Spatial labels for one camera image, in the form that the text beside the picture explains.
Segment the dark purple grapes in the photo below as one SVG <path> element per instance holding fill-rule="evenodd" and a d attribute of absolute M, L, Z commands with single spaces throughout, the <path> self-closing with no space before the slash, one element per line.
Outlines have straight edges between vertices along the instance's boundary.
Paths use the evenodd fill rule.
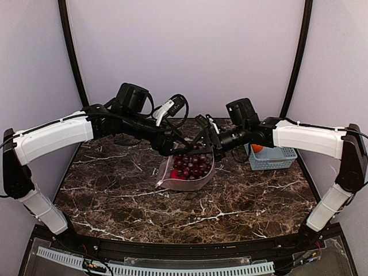
<path fill-rule="evenodd" d="M 172 170 L 181 170 L 186 177 L 184 181 L 193 181 L 209 175 L 212 169 L 212 156 L 200 155 L 175 155 Z"/>

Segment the red apple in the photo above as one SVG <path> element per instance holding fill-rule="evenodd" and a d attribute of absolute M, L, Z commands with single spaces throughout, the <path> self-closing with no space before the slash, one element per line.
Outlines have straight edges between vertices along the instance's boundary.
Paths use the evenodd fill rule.
<path fill-rule="evenodd" d="M 186 180 L 186 177 L 181 170 L 174 169 L 170 172 L 170 179 Z"/>

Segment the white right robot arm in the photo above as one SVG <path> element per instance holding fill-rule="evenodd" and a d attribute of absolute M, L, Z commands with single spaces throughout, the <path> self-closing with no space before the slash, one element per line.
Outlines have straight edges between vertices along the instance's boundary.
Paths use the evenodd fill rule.
<path fill-rule="evenodd" d="M 248 164 L 224 159 L 211 183 L 194 193 L 194 212 L 176 228 L 224 228 L 233 223 L 231 230 L 246 227 L 249 239 L 295 233 L 316 205 L 312 189 L 323 196 L 340 168 L 338 160 L 322 154 L 300 155 L 301 165 L 276 173 L 251 172 Z"/>

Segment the clear zip top bag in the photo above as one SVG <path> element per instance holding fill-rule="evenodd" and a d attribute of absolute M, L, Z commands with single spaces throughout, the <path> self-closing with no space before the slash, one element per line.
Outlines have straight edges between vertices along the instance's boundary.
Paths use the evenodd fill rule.
<path fill-rule="evenodd" d="M 160 164 L 155 186 L 173 191 L 198 191 L 214 174 L 212 152 L 176 154 Z"/>

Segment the white zipper slider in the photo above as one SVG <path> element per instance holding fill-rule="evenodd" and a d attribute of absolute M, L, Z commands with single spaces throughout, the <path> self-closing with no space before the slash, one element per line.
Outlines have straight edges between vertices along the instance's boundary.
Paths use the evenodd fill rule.
<path fill-rule="evenodd" d="M 160 181 L 158 181 L 158 182 L 156 183 L 156 186 L 155 186 L 155 187 L 160 187 L 162 184 L 163 184 L 163 181 L 162 181 L 162 180 L 160 180 Z"/>

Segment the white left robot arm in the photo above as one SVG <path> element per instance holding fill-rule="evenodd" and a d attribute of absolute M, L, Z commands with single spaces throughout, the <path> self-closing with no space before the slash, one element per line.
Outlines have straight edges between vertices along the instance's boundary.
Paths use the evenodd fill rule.
<path fill-rule="evenodd" d="M 96 104 L 37 127 L 9 128 L 1 144 L 4 196 L 20 202 L 53 234 L 61 235 L 72 225 L 52 200 L 80 143 L 126 134 L 149 141 L 152 149 L 167 156 L 181 139 L 181 126 Z"/>

